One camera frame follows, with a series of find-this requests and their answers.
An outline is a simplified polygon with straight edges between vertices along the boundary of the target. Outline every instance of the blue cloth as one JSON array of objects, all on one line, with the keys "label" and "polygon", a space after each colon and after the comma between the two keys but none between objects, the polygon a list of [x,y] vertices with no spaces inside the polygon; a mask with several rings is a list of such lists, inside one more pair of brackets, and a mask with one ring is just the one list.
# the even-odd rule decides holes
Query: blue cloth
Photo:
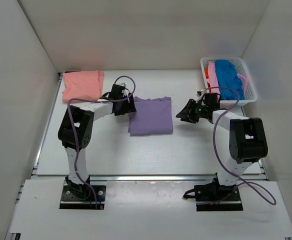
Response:
[{"label": "blue cloth", "polygon": [[[227,87],[239,92],[240,100],[245,100],[242,81],[237,77],[237,72],[233,64],[227,60],[216,60],[215,71],[220,87]],[[222,100],[237,100],[238,95],[229,89],[220,88]]]}]

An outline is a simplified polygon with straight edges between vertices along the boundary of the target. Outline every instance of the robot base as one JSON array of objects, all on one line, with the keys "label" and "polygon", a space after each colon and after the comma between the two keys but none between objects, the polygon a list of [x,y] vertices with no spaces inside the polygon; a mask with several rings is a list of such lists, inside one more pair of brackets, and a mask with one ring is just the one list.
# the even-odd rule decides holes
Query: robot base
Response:
[{"label": "robot base", "polygon": [[[240,192],[233,191],[234,186],[221,186],[217,179],[206,185],[195,185],[195,200],[197,212],[214,211],[243,211]],[[231,194],[225,200],[219,203],[202,204],[207,202],[216,202]]]},{"label": "robot base", "polygon": [[97,199],[97,209],[95,205],[95,198],[93,194],[88,194],[85,199],[79,198],[71,188],[65,183],[62,189],[59,209],[87,209],[87,210],[103,210],[105,207],[106,186],[105,185],[92,185],[97,197],[100,191],[100,201]]}]

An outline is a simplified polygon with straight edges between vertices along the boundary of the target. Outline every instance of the folded pink towel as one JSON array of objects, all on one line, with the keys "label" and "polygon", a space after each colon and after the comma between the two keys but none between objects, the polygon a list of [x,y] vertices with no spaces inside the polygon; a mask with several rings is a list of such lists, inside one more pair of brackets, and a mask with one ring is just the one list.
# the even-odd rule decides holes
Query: folded pink towel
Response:
[{"label": "folded pink towel", "polygon": [[240,75],[239,73],[237,73],[237,77],[241,80],[241,83],[242,83],[241,87],[242,87],[242,90],[245,94],[247,84],[248,84],[248,79],[247,79],[247,77]]},{"label": "folded pink towel", "polygon": [[[218,80],[215,71],[215,63],[210,61],[208,63],[208,78],[206,79],[207,83],[209,83],[210,87],[218,87]],[[210,90],[211,93],[221,94],[219,88],[213,88]]]},{"label": "folded pink towel", "polygon": [[104,73],[102,71],[74,71],[63,74],[65,90],[62,101],[70,99],[84,99],[95,101],[103,93]]}]

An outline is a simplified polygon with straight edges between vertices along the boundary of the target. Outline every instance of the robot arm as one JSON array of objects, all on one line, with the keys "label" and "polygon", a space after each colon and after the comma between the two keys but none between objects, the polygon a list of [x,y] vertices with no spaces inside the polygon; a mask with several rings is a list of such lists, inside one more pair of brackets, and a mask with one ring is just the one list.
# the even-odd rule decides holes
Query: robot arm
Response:
[{"label": "robot arm", "polygon": [[[79,124],[75,126],[79,142],[79,154],[76,163],[77,173],[80,178],[85,180],[88,184],[90,184],[90,177],[86,167],[86,147],[90,143],[92,137],[93,122],[106,115],[114,114],[115,116],[119,116],[136,112],[133,96],[124,101],[102,103],[103,101],[122,100],[126,97],[126,85],[124,83],[114,84],[111,92],[104,94],[102,96],[103,99],[99,100],[101,103],[94,103],[81,108],[73,105],[70,106],[74,123],[77,125]],[[67,110],[58,131],[58,138],[61,140],[68,157],[69,176],[65,178],[66,183],[70,187],[72,193],[79,196],[79,199],[85,199],[88,194],[87,185],[83,184],[75,171],[75,137]]]},{"label": "robot arm", "polygon": [[230,157],[223,165],[233,173],[230,174],[224,168],[215,174],[211,183],[195,185],[194,189],[187,191],[184,198],[195,198],[197,211],[227,211],[243,210],[241,204],[218,204],[211,206],[207,203],[236,202],[240,200],[238,191],[233,193],[237,185],[238,177],[244,171],[266,157],[268,153],[262,120],[259,118],[248,118],[220,109],[217,93],[198,92],[197,101],[190,99],[183,110],[176,115],[181,121],[197,123],[200,118],[208,119],[212,124],[221,126],[229,131],[229,153]]}]

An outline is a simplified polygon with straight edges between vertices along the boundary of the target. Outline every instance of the black mounting plate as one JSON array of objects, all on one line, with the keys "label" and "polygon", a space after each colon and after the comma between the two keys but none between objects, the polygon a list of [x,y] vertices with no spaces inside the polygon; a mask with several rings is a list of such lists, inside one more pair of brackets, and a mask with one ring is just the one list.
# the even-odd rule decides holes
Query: black mounting plate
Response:
[{"label": "black mounting plate", "polygon": [[224,198],[228,193],[223,196],[217,196],[214,189],[210,185],[195,185],[195,200],[197,212],[215,212],[215,211],[243,211],[241,202],[241,195],[238,190],[235,190],[228,198],[217,204],[203,204],[207,202],[215,202]]},{"label": "black mounting plate", "polygon": [[77,198],[71,191],[68,185],[64,185],[60,197],[59,209],[87,209],[87,210],[103,210],[105,208],[106,186],[105,185],[92,185],[96,194],[102,191],[100,201],[102,208],[100,208],[99,200],[97,199],[97,209],[95,205],[95,198],[92,194],[87,199]]}]

